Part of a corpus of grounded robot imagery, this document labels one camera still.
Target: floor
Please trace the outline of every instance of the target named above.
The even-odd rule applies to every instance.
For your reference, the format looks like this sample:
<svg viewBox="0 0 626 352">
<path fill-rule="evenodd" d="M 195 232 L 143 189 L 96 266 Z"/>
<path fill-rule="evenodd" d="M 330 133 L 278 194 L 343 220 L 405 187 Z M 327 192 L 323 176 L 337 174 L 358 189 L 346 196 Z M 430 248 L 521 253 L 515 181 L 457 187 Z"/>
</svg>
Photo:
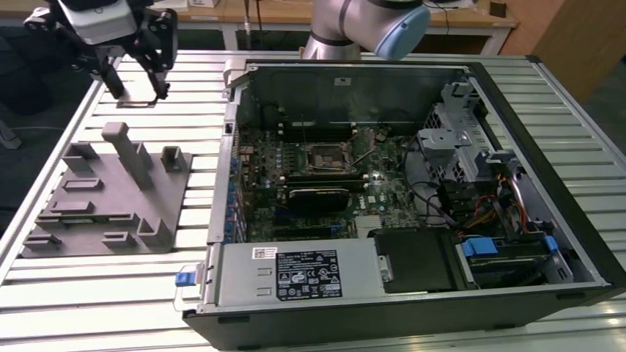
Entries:
<svg viewBox="0 0 626 352">
<path fill-rule="evenodd" d="M 8 38 L 14 46 L 2 37 Z M 307 34 L 302 32 L 270 32 L 264 35 L 264 46 L 271 50 L 295 50 L 306 44 Z M 14 217 L 14 212 L 31 188 L 39 170 L 46 163 L 50 152 L 60 136 L 58 129 L 63 128 L 74 115 L 91 84 L 91 77 L 86 73 L 74 73 L 68 69 L 55 69 L 55 58 L 42 46 L 30 42 L 30 38 L 19 29 L 0 29 L 0 78 L 7 67 L 35 67 L 43 71 L 43 86 L 52 95 L 54 103 L 44 111 L 28 116 L 20 116 L 2 103 L 3 91 L 0 87 L 0 116 L 11 128 L 34 128 L 15 130 L 23 140 L 18 150 L 0 149 L 0 235 Z M 180 49 L 223 49 L 222 35 L 216 31 L 182 31 L 179 36 Z M 258 38 L 252 46 L 258 47 Z M 3 83 L 15 93 L 15 87 Z M 622 152 L 626 153 L 626 64 L 621 63 L 610 77 L 589 98 L 583 107 L 599 126 L 616 141 Z"/>
</svg>

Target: aluminum extrusion table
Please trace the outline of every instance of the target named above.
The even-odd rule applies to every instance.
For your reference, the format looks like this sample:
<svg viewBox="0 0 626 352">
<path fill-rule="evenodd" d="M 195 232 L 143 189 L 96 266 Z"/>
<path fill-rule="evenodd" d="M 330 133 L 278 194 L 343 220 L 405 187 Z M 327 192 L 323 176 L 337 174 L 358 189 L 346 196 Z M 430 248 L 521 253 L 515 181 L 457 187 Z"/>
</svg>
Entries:
<svg viewBox="0 0 626 352">
<path fill-rule="evenodd" d="M 0 352 L 212 351 L 174 310 L 174 275 L 203 260 L 226 101 L 227 59 L 295 59 L 291 52 L 183 51 L 168 75 L 171 94 L 154 109 L 118 109 L 95 83 L 0 241 Z M 626 158 L 541 63 L 525 57 L 414 55 L 411 61 L 479 61 L 498 83 L 529 132 L 626 265 Z M 136 62 L 119 64 L 124 81 L 144 78 Z M 15 259 L 34 220 L 59 182 L 60 154 L 70 142 L 92 142 L 106 122 L 124 121 L 148 152 L 179 145 L 192 153 L 192 174 L 179 220 L 176 251 L 135 256 Z M 494 126 L 503 146 L 506 137 Z M 187 287 L 184 299 L 198 298 Z M 333 343 L 290 351 L 624 351 L 626 295 L 567 309 L 523 328 Z"/>
</svg>

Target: desk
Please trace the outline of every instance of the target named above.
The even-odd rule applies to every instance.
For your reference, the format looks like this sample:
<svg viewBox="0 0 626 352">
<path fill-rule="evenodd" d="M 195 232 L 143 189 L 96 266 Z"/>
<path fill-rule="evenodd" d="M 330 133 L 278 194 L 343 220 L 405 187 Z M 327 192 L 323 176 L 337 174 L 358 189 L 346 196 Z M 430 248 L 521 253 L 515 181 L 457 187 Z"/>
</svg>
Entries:
<svg viewBox="0 0 626 352">
<path fill-rule="evenodd" d="M 226 1 L 222 21 L 236 23 L 243 30 L 243 2 L 244 0 Z M 310 31 L 313 0 L 262 0 L 263 29 L 270 31 Z M 251 7 L 251 21 L 256 22 L 256 10 Z M 427 34 L 477 35 L 489 37 L 481 54 L 497 55 L 518 21 L 511 16 L 498 18 L 489 15 L 489 0 L 479 0 L 475 9 L 449 11 L 449 24 L 446 14 L 433 14 Z"/>
<path fill-rule="evenodd" d="M 222 72 L 227 59 L 246 58 L 298 59 L 298 53 L 182 51 L 167 76 L 172 84 L 171 96 L 154 109 L 118 109 L 102 83 L 94 83 L 0 241 L 2 352 L 219 352 L 187 327 L 182 314 L 174 310 L 174 275 L 183 266 L 202 262 L 207 255 L 208 218 L 227 109 Z M 479 61 L 485 65 L 589 219 L 626 265 L 626 164 L 616 145 L 543 65 L 533 64 L 525 57 L 409 55 L 405 60 L 431 62 L 451 58 Z M 374 57 L 365 54 L 363 59 Z M 126 81 L 144 77 L 143 69 L 128 57 L 119 65 L 119 73 Z M 100 129 L 111 121 L 128 124 L 131 138 L 144 142 L 148 152 L 158 153 L 164 145 L 178 145 L 183 152 L 194 154 L 174 252 L 16 258 L 35 217 L 66 170 L 60 161 L 63 150 L 70 142 L 92 142 L 99 153 L 110 153 Z M 499 143 L 510 146 L 497 121 L 491 119 L 487 123 L 493 125 Z M 188 300 L 199 297 L 194 289 L 196 287 L 186 287 Z M 591 307 L 561 311 L 517 329 L 329 343 L 282 351 L 624 352 L 625 317 L 625 300 L 614 299 Z"/>
<path fill-rule="evenodd" d="M 22 21 L 43 0 L 0 0 L 0 26 L 22 26 Z M 270 31 L 310 30 L 313 0 L 262 0 L 263 29 Z M 511 16 L 498 18 L 486 15 L 489 0 L 478 1 L 477 9 L 450 10 L 447 29 L 443 12 L 433 14 L 427 34 L 477 35 L 489 37 L 482 54 L 497 55 L 509 33 L 518 26 Z M 239 49 L 236 31 L 243 30 L 243 0 L 222 0 L 215 8 L 190 7 L 179 13 L 180 29 L 215 29 L 222 31 L 226 50 Z M 255 7 L 251 20 L 256 21 Z"/>
</svg>

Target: barcode sticker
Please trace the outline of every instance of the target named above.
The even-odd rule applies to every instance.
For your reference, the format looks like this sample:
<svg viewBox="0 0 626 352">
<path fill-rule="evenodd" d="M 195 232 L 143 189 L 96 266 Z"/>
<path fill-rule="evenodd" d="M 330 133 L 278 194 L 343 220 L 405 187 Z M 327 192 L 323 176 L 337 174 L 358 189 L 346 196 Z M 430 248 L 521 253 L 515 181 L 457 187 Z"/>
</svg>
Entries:
<svg viewBox="0 0 626 352">
<path fill-rule="evenodd" d="M 255 247 L 252 248 L 252 259 L 275 259 L 276 247 Z"/>
</svg>

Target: warning label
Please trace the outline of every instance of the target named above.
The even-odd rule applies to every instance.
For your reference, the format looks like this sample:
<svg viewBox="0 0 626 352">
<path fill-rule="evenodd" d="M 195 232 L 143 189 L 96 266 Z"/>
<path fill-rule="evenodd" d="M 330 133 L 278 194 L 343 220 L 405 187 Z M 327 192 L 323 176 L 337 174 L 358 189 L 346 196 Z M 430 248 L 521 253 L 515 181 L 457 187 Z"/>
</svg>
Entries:
<svg viewBox="0 0 626 352">
<path fill-rule="evenodd" d="M 276 287 L 282 301 L 342 297 L 337 251 L 276 253 Z"/>
</svg>

